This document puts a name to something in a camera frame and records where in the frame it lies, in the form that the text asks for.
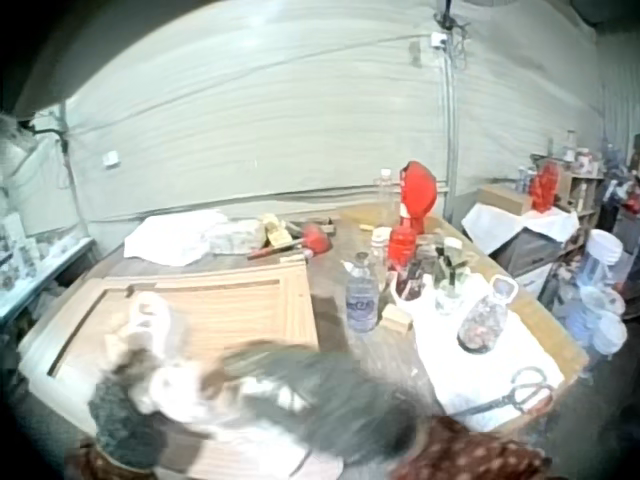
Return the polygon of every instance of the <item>workbench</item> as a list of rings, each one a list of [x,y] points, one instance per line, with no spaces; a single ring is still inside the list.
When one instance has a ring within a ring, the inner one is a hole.
[[[345,325],[344,292],[348,276],[341,260],[351,260],[358,251],[369,250],[370,232],[362,231],[359,225],[376,223],[375,206],[364,205],[335,211],[298,214],[289,216],[288,219],[304,220],[305,218],[322,216],[330,216],[334,219],[337,234],[332,238],[333,249],[326,254],[312,258],[307,268],[320,349],[323,351],[350,351],[360,360],[368,372],[390,380],[415,394],[424,404],[426,411],[433,414],[442,413],[429,377],[418,356],[413,332],[402,335],[383,327],[377,327],[370,333],[356,334]],[[493,260],[480,252],[460,232],[438,216],[429,217],[425,226],[427,232],[441,229],[445,235],[459,238],[463,242],[465,250],[476,253],[478,261],[472,270],[481,273],[486,280],[497,273],[505,274]],[[207,255],[185,267],[165,267],[138,258],[124,258],[123,248],[120,248],[97,264],[83,280],[103,277],[203,273],[273,264],[278,261],[278,256],[249,262],[243,256],[213,257]],[[69,298],[69,295],[73,295],[74,290],[70,289],[68,294],[60,299],[60,302],[64,302]],[[47,318],[51,318],[58,308],[59,305],[56,305],[50,315],[47,315],[29,333],[20,345],[22,352],[29,348],[33,339],[46,326]],[[521,290],[518,293],[511,304],[511,309],[520,316],[522,322],[537,338],[541,346],[554,358],[564,375],[565,382],[557,390],[557,398],[577,378],[578,373],[586,364],[586,354],[573,342],[551,314],[526,291]],[[530,418],[526,416],[518,417],[504,424],[500,430],[512,433],[528,420]]]

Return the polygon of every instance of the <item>white towel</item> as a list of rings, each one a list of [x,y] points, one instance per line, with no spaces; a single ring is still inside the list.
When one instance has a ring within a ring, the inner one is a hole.
[[[545,213],[535,210],[522,216],[496,207],[476,203],[462,219],[462,226],[473,243],[486,255],[516,236],[523,228],[564,243],[578,229],[576,212],[566,213],[553,207]]]

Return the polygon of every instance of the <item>red object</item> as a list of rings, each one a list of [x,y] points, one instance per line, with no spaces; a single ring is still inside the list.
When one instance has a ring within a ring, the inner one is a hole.
[[[623,207],[634,215],[640,213],[640,194],[637,190],[629,194],[629,198],[624,203]]]
[[[433,174],[420,162],[411,160],[400,171],[401,199],[407,208],[410,225],[416,235],[424,233],[426,217],[438,198],[438,185]]]
[[[331,240],[318,225],[310,223],[302,229],[302,246],[308,248],[314,255],[329,251]]]
[[[329,237],[322,228],[310,223],[302,229],[301,239],[294,240],[293,242],[289,242],[278,247],[271,246],[255,250],[247,256],[247,259],[255,260],[256,258],[268,257],[275,253],[285,252],[298,246],[308,248],[314,255],[320,255],[321,253],[331,249],[331,240],[329,240]]]
[[[544,213],[553,207],[558,186],[558,167],[553,162],[547,162],[540,170],[529,187],[531,206],[534,210]]]
[[[416,232],[407,225],[396,225],[389,237],[387,257],[394,270],[405,268],[416,250]]]

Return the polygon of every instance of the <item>electrical outlet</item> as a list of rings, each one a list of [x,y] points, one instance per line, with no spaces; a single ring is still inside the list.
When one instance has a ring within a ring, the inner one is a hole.
[[[120,157],[118,156],[118,152],[115,150],[111,150],[108,153],[105,153],[102,156],[102,164],[104,168],[111,169],[120,166]]]
[[[442,32],[433,32],[431,34],[431,48],[436,50],[444,50],[447,45],[447,34]]]

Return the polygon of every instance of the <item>bottle label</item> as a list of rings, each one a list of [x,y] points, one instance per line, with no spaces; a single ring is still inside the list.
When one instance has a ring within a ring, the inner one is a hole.
[[[376,301],[373,299],[347,300],[349,319],[355,322],[371,322],[376,318]]]

